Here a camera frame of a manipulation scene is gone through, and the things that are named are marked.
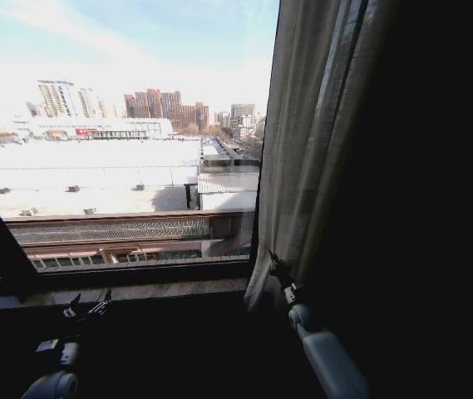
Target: white rooftop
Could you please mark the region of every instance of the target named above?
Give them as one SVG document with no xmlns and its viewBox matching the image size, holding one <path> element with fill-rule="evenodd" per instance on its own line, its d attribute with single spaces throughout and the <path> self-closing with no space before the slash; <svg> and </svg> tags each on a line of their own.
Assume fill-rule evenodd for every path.
<svg viewBox="0 0 473 399">
<path fill-rule="evenodd" d="M 256 191 L 258 185 L 258 173 L 201 173 L 197 189 L 201 194 L 238 193 Z"/>
</svg>

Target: window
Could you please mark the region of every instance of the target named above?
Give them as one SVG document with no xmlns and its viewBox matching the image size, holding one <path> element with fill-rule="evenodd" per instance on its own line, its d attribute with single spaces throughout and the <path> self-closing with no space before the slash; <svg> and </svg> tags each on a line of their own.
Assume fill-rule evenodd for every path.
<svg viewBox="0 0 473 399">
<path fill-rule="evenodd" d="M 278 0 L 125 3 L 0 5 L 0 217 L 42 275 L 249 256 Z"/>
</svg>

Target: sky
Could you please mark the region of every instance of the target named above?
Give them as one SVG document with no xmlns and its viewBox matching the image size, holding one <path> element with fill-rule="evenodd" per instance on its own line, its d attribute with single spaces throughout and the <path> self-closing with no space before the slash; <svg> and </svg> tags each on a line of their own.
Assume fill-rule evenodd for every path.
<svg viewBox="0 0 473 399">
<path fill-rule="evenodd" d="M 180 90 L 214 112 L 265 114 L 278 0 L 2 0 L 0 87 L 42 102 L 37 79 L 67 79 L 102 98 Z"/>
</svg>

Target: window ledge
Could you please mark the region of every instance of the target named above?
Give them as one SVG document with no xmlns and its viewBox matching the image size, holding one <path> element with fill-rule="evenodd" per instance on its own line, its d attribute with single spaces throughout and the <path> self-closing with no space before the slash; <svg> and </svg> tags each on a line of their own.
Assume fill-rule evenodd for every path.
<svg viewBox="0 0 473 399">
<path fill-rule="evenodd" d="M 137 299 L 178 298 L 207 293 L 243 292 L 247 288 L 248 282 L 248 278 L 227 278 L 112 287 L 112 301 L 120 302 Z M 4 296 L 0 297 L 0 310 L 62 306 L 68 304 L 78 293 L 81 293 L 81 303 L 94 303 L 104 297 L 106 290 L 107 288 L 88 288 L 37 293 L 29 296 L 24 303 L 20 303 L 15 296 Z"/>
</svg>

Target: curtain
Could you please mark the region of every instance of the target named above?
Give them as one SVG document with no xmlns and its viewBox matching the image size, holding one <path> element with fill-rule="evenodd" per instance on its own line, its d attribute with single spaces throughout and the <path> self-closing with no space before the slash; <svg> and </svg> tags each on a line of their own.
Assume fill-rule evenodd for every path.
<svg viewBox="0 0 473 399">
<path fill-rule="evenodd" d="M 269 279 L 269 251 L 305 283 L 321 244 L 390 3 L 281 1 L 259 186 L 259 250 L 248 308 Z"/>
</svg>

